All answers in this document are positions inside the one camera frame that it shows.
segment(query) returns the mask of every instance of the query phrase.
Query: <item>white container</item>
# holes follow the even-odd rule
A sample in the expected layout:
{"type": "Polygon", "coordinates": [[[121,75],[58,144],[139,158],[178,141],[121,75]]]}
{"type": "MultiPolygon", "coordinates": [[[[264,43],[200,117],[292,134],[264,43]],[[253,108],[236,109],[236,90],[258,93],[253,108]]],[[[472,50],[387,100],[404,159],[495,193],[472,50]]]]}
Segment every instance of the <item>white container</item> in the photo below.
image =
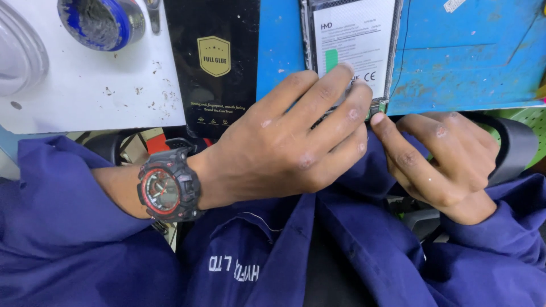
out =
{"type": "Polygon", "coordinates": [[[48,53],[36,31],[0,0],[0,97],[40,83],[48,68],[48,53]]]}

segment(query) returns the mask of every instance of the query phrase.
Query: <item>red object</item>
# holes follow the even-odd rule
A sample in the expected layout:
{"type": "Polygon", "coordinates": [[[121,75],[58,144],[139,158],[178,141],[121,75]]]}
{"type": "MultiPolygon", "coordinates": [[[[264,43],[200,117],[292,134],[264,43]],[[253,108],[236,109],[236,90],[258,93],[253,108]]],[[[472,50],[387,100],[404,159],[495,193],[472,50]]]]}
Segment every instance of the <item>red object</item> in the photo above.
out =
{"type": "Polygon", "coordinates": [[[169,147],[165,145],[166,140],[167,139],[165,138],[165,134],[160,134],[146,141],[146,146],[148,147],[148,154],[152,155],[152,154],[155,154],[156,152],[169,150],[169,147]]]}
{"type": "Polygon", "coordinates": [[[211,147],[212,146],[212,141],[210,139],[204,139],[205,140],[205,143],[206,143],[206,146],[207,147],[211,147]]]}

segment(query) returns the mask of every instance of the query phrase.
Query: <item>phone battery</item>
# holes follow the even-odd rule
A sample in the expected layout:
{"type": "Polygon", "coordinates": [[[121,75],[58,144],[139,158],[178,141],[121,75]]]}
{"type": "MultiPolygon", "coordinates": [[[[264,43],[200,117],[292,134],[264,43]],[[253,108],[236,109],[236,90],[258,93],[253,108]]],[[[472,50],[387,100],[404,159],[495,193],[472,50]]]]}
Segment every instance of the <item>phone battery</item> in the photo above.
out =
{"type": "Polygon", "coordinates": [[[375,105],[388,103],[402,0],[302,0],[301,4],[307,67],[322,77],[338,63],[348,62],[355,71],[352,81],[367,82],[375,105]]]}

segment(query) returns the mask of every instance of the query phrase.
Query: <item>wrist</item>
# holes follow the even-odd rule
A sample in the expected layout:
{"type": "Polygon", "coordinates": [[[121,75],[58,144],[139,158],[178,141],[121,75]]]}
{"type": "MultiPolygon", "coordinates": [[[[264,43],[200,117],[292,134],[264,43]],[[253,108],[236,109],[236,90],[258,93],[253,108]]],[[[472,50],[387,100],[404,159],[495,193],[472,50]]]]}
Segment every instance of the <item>wrist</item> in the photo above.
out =
{"type": "Polygon", "coordinates": [[[497,204],[484,190],[469,195],[455,206],[439,209],[450,220],[461,225],[476,225],[489,218],[497,210],[497,204]]]}
{"type": "Polygon", "coordinates": [[[218,179],[216,169],[209,161],[207,150],[191,156],[187,159],[188,166],[197,174],[201,185],[198,208],[208,210],[212,208],[231,205],[229,193],[225,191],[224,185],[218,179]]]}

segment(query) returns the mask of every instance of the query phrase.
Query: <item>battery label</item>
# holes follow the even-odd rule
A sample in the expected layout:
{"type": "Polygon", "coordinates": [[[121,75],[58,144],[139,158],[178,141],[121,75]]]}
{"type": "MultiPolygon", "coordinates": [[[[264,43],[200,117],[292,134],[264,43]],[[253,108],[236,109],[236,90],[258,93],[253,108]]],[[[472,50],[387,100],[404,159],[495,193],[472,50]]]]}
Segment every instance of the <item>battery label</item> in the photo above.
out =
{"type": "Polygon", "coordinates": [[[348,62],[354,67],[353,81],[365,80],[373,98],[384,97],[395,2],[360,0],[314,11],[319,77],[348,62]]]}

